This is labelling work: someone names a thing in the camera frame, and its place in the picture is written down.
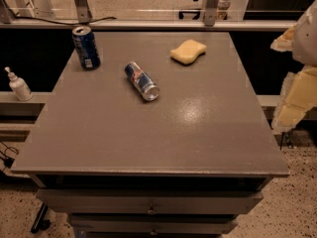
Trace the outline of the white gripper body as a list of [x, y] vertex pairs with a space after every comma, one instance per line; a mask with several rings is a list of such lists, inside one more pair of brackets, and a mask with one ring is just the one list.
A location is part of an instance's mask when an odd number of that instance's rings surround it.
[[317, 65], [317, 0], [297, 21], [292, 57], [303, 64]]

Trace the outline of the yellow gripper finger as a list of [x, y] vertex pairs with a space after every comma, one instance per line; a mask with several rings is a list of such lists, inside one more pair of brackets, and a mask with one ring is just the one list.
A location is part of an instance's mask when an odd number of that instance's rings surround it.
[[275, 39], [270, 48], [277, 52], [291, 52], [293, 50], [293, 38], [294, 38], [295, 27], [292, 26], [287, 29], [282, 35]]
[[273, 133], [281, 134], [294, 129], [306, 113], [316, 106], [317, 67], [305, 65], [298, 73], [289, 72], [273, 113]]

